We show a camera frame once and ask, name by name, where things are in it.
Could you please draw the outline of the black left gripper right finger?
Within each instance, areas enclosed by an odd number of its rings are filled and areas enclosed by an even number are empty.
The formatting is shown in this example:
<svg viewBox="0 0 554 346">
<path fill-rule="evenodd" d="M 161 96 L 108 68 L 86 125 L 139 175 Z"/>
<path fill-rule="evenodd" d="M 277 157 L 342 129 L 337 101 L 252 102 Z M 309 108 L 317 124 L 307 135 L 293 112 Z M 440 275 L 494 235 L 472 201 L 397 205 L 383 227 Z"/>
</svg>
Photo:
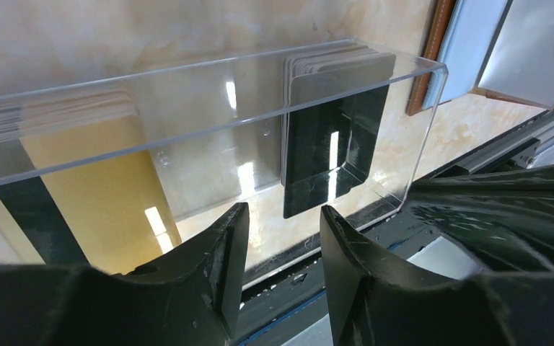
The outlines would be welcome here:
<svg viewBox="0 0 554 346">
<path fill-rule="evenodd" d="M 418 267 L 320 211 L 336 345 L 554 345 L 554 272 L 453 280 Z"/>
</svg>

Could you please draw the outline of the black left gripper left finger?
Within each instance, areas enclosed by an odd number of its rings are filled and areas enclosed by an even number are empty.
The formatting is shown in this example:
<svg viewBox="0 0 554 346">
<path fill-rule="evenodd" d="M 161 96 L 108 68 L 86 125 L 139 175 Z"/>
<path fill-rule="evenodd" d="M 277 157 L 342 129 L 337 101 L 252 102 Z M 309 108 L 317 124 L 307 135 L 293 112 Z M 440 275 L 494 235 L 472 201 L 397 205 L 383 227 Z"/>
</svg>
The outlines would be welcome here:
<svg viewBox="0 0 554 346">
<path fill-rule="evenodd" d="M 228 345 L 236 337 L 247 203 L 122 275 L 0 265 L 0 345 Z"/>
</svg>

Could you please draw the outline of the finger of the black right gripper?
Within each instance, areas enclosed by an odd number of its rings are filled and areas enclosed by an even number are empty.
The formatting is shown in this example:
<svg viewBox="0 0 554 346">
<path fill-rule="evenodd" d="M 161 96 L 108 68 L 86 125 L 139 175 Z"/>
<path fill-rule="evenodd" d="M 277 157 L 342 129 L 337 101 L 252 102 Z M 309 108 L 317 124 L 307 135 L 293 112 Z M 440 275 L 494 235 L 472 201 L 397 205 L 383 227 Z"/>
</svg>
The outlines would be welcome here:
<svg viewBox="0 0 554 346">
<path fill-rule="evenodd" d="M 404 209 L 495 272 L 554 272 L 554 165 L 414 184 Z"/>
</svg>

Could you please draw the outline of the clear acrylic card box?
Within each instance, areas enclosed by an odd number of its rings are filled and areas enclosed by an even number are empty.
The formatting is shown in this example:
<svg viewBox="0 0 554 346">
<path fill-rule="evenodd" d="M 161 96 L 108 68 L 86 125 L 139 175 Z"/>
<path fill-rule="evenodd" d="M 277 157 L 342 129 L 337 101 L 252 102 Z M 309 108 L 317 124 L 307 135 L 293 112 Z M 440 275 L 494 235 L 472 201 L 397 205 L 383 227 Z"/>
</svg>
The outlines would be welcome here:
<svg viewBox="0 0 554 346">
<path fill-rule="evenodd" d="M 396 56 L 369 177 L 339 198 L 284 218 L 282 122 L 303 107 L 283 100 L 283 63 L 295 53 L 348 44 Z M 436 105 L 412 116 L 406 113 L 413 82 L 427 73 L 446 78 L 448 71 L 435 61 L 350 39 L 0 94 L 0 99 L 127 89 L 141 114 L 144 148 L 180 233 L 179 245 L 233 204 L 248 204 L 244 284 L 249 286 L 315 253 L 310 238 L 319 236 L 321 206 L 333 206 L 356 229 L 402 208 L 435 115 Z"/>
</svg>

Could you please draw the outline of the brown leather card holder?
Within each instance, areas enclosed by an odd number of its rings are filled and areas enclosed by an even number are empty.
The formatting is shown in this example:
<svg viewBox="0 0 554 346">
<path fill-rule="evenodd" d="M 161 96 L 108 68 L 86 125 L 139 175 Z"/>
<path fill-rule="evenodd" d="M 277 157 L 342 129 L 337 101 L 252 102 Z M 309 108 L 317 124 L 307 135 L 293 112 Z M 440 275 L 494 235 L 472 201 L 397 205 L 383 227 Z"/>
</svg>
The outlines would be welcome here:
<svg viewBox="0 0 554 346">
<path fill-rule="evenodd" d="M 406 113 L 466 94 L 554 110 L 554 1 L 436 1 Z"/>
</svg>

